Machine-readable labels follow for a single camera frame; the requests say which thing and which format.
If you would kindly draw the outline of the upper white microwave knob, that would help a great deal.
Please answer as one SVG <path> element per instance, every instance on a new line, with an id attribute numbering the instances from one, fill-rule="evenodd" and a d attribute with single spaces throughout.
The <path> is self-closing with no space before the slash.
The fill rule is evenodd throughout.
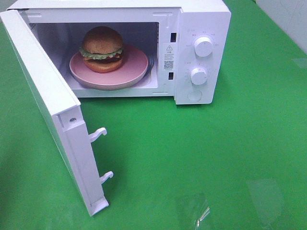
<path id="1" fill-rule="evenodd" d="M 195 54 L 201 58 L 207 57 L 213 52 L 213 42 L 207 35 L 197 38 L 194 42 Z"/>

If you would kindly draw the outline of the burger with lettuce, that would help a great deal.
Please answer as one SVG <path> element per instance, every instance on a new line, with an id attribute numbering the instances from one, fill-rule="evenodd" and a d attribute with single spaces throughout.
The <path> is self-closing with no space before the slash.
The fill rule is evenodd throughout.
<path id="1" fill-rule="evenodd" d="M 88 31 L 79 52 L 90 70 L 98 73 L 112 72 L 122 65 L 122 36 L 114 29 L 98 26 Z"/>

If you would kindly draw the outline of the glass microwave turntable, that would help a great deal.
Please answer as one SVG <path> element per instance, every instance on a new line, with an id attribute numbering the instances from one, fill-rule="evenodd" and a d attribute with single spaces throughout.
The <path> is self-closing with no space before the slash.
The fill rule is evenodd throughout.
<path id="1" fill-rule="evenodd" d="M 152 68 L 154 66 L 155 63 L 155 58 L 154 56 L 147 56 L 148 58 L 148 66 L 147 66 L 147 70 L 146 70 L 146 75 L 151 74 Z"/>

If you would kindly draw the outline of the white microwave knob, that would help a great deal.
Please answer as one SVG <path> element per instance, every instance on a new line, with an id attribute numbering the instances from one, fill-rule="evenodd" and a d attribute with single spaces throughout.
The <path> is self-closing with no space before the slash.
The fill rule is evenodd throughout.
<path id="1" fill-rule="evenodd" d="M 194 85 L 203 85 L 208 79 L 207 71 L 203 68 L 195 68 L 191 71 L 190 79 Z"/>
<path id="2" fill-rule="evenodd" d="M 195 54 L 201 58 L 207 57 L 213 52 L 213 42 L 207 35 L 197 38 L 194 42 Z"/>

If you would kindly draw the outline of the pink round plate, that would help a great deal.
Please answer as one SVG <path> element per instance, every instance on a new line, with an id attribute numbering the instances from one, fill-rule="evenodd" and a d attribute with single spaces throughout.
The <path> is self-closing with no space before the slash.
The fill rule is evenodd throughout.
<path id="1" fill-rule="evenodd" d="M 126 45 L 122 65 L 115 71 L 98 73 L 90 70 L 83 62 L 80 53 L 70 60 L 74 78 L 84 87 L 98 90 L 120 90 L 139 82 L 148 68 L 147 56 L 138 48 Z"/>

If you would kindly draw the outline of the white warning label sticker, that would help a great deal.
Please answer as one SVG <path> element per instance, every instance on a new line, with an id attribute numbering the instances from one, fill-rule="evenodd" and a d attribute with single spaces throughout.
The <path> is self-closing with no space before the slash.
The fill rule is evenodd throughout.
<path id="1" fill-rule="evenodd" d="M 163 69 L 173 70 L 175 67 L 177 47 L 174 43 L 163 43 Z"/>

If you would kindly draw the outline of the white microwave oven body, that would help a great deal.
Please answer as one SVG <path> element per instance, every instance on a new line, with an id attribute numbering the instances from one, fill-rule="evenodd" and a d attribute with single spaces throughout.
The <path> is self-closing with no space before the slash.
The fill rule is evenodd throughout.
<path id="1" fill-rule="evenodd" d="M 78 98 L 172 96 L 176 104 L 209 104 L 213 100 L 231 12 L 221 0 L 19 0 L 8 10 L 17 10 L 31 32 Z M 120 90 L 82 86 L 70 69 L 87 31 L 108 26 L 118 31 L 126 45 L 154 56 L 151 74 Z M 213 52 L 199 57 L 197 38 L 207 35 Z M 177 47 L 175 67 L 163 69 L 163 43 Z M 195 68 L 207 71 L 203 85 L 194 85 Z M 202 92 L 197 102 L 188 93 Z"/>

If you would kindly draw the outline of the lower white microwave knob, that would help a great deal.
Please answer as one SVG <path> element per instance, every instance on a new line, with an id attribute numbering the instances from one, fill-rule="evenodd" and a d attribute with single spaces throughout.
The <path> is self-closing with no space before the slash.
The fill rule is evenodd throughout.
<path id="1" fill-rule="evenodd" d="M 195 68 L 191 71 L 190 79 L 194 85 L 203 85 L 208 79 L 207 71 L 203 68 Z"/>

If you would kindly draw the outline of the round white door button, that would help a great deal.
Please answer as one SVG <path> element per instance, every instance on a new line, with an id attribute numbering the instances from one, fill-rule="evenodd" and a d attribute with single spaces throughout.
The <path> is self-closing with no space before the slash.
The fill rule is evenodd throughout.
<path id="1" fill-rule="evenodd" d="M 194 90 L 188 93 L 188 99 L 192 102 L 197 102 L 202 98 L 202 92 L 199 90 Z"/>

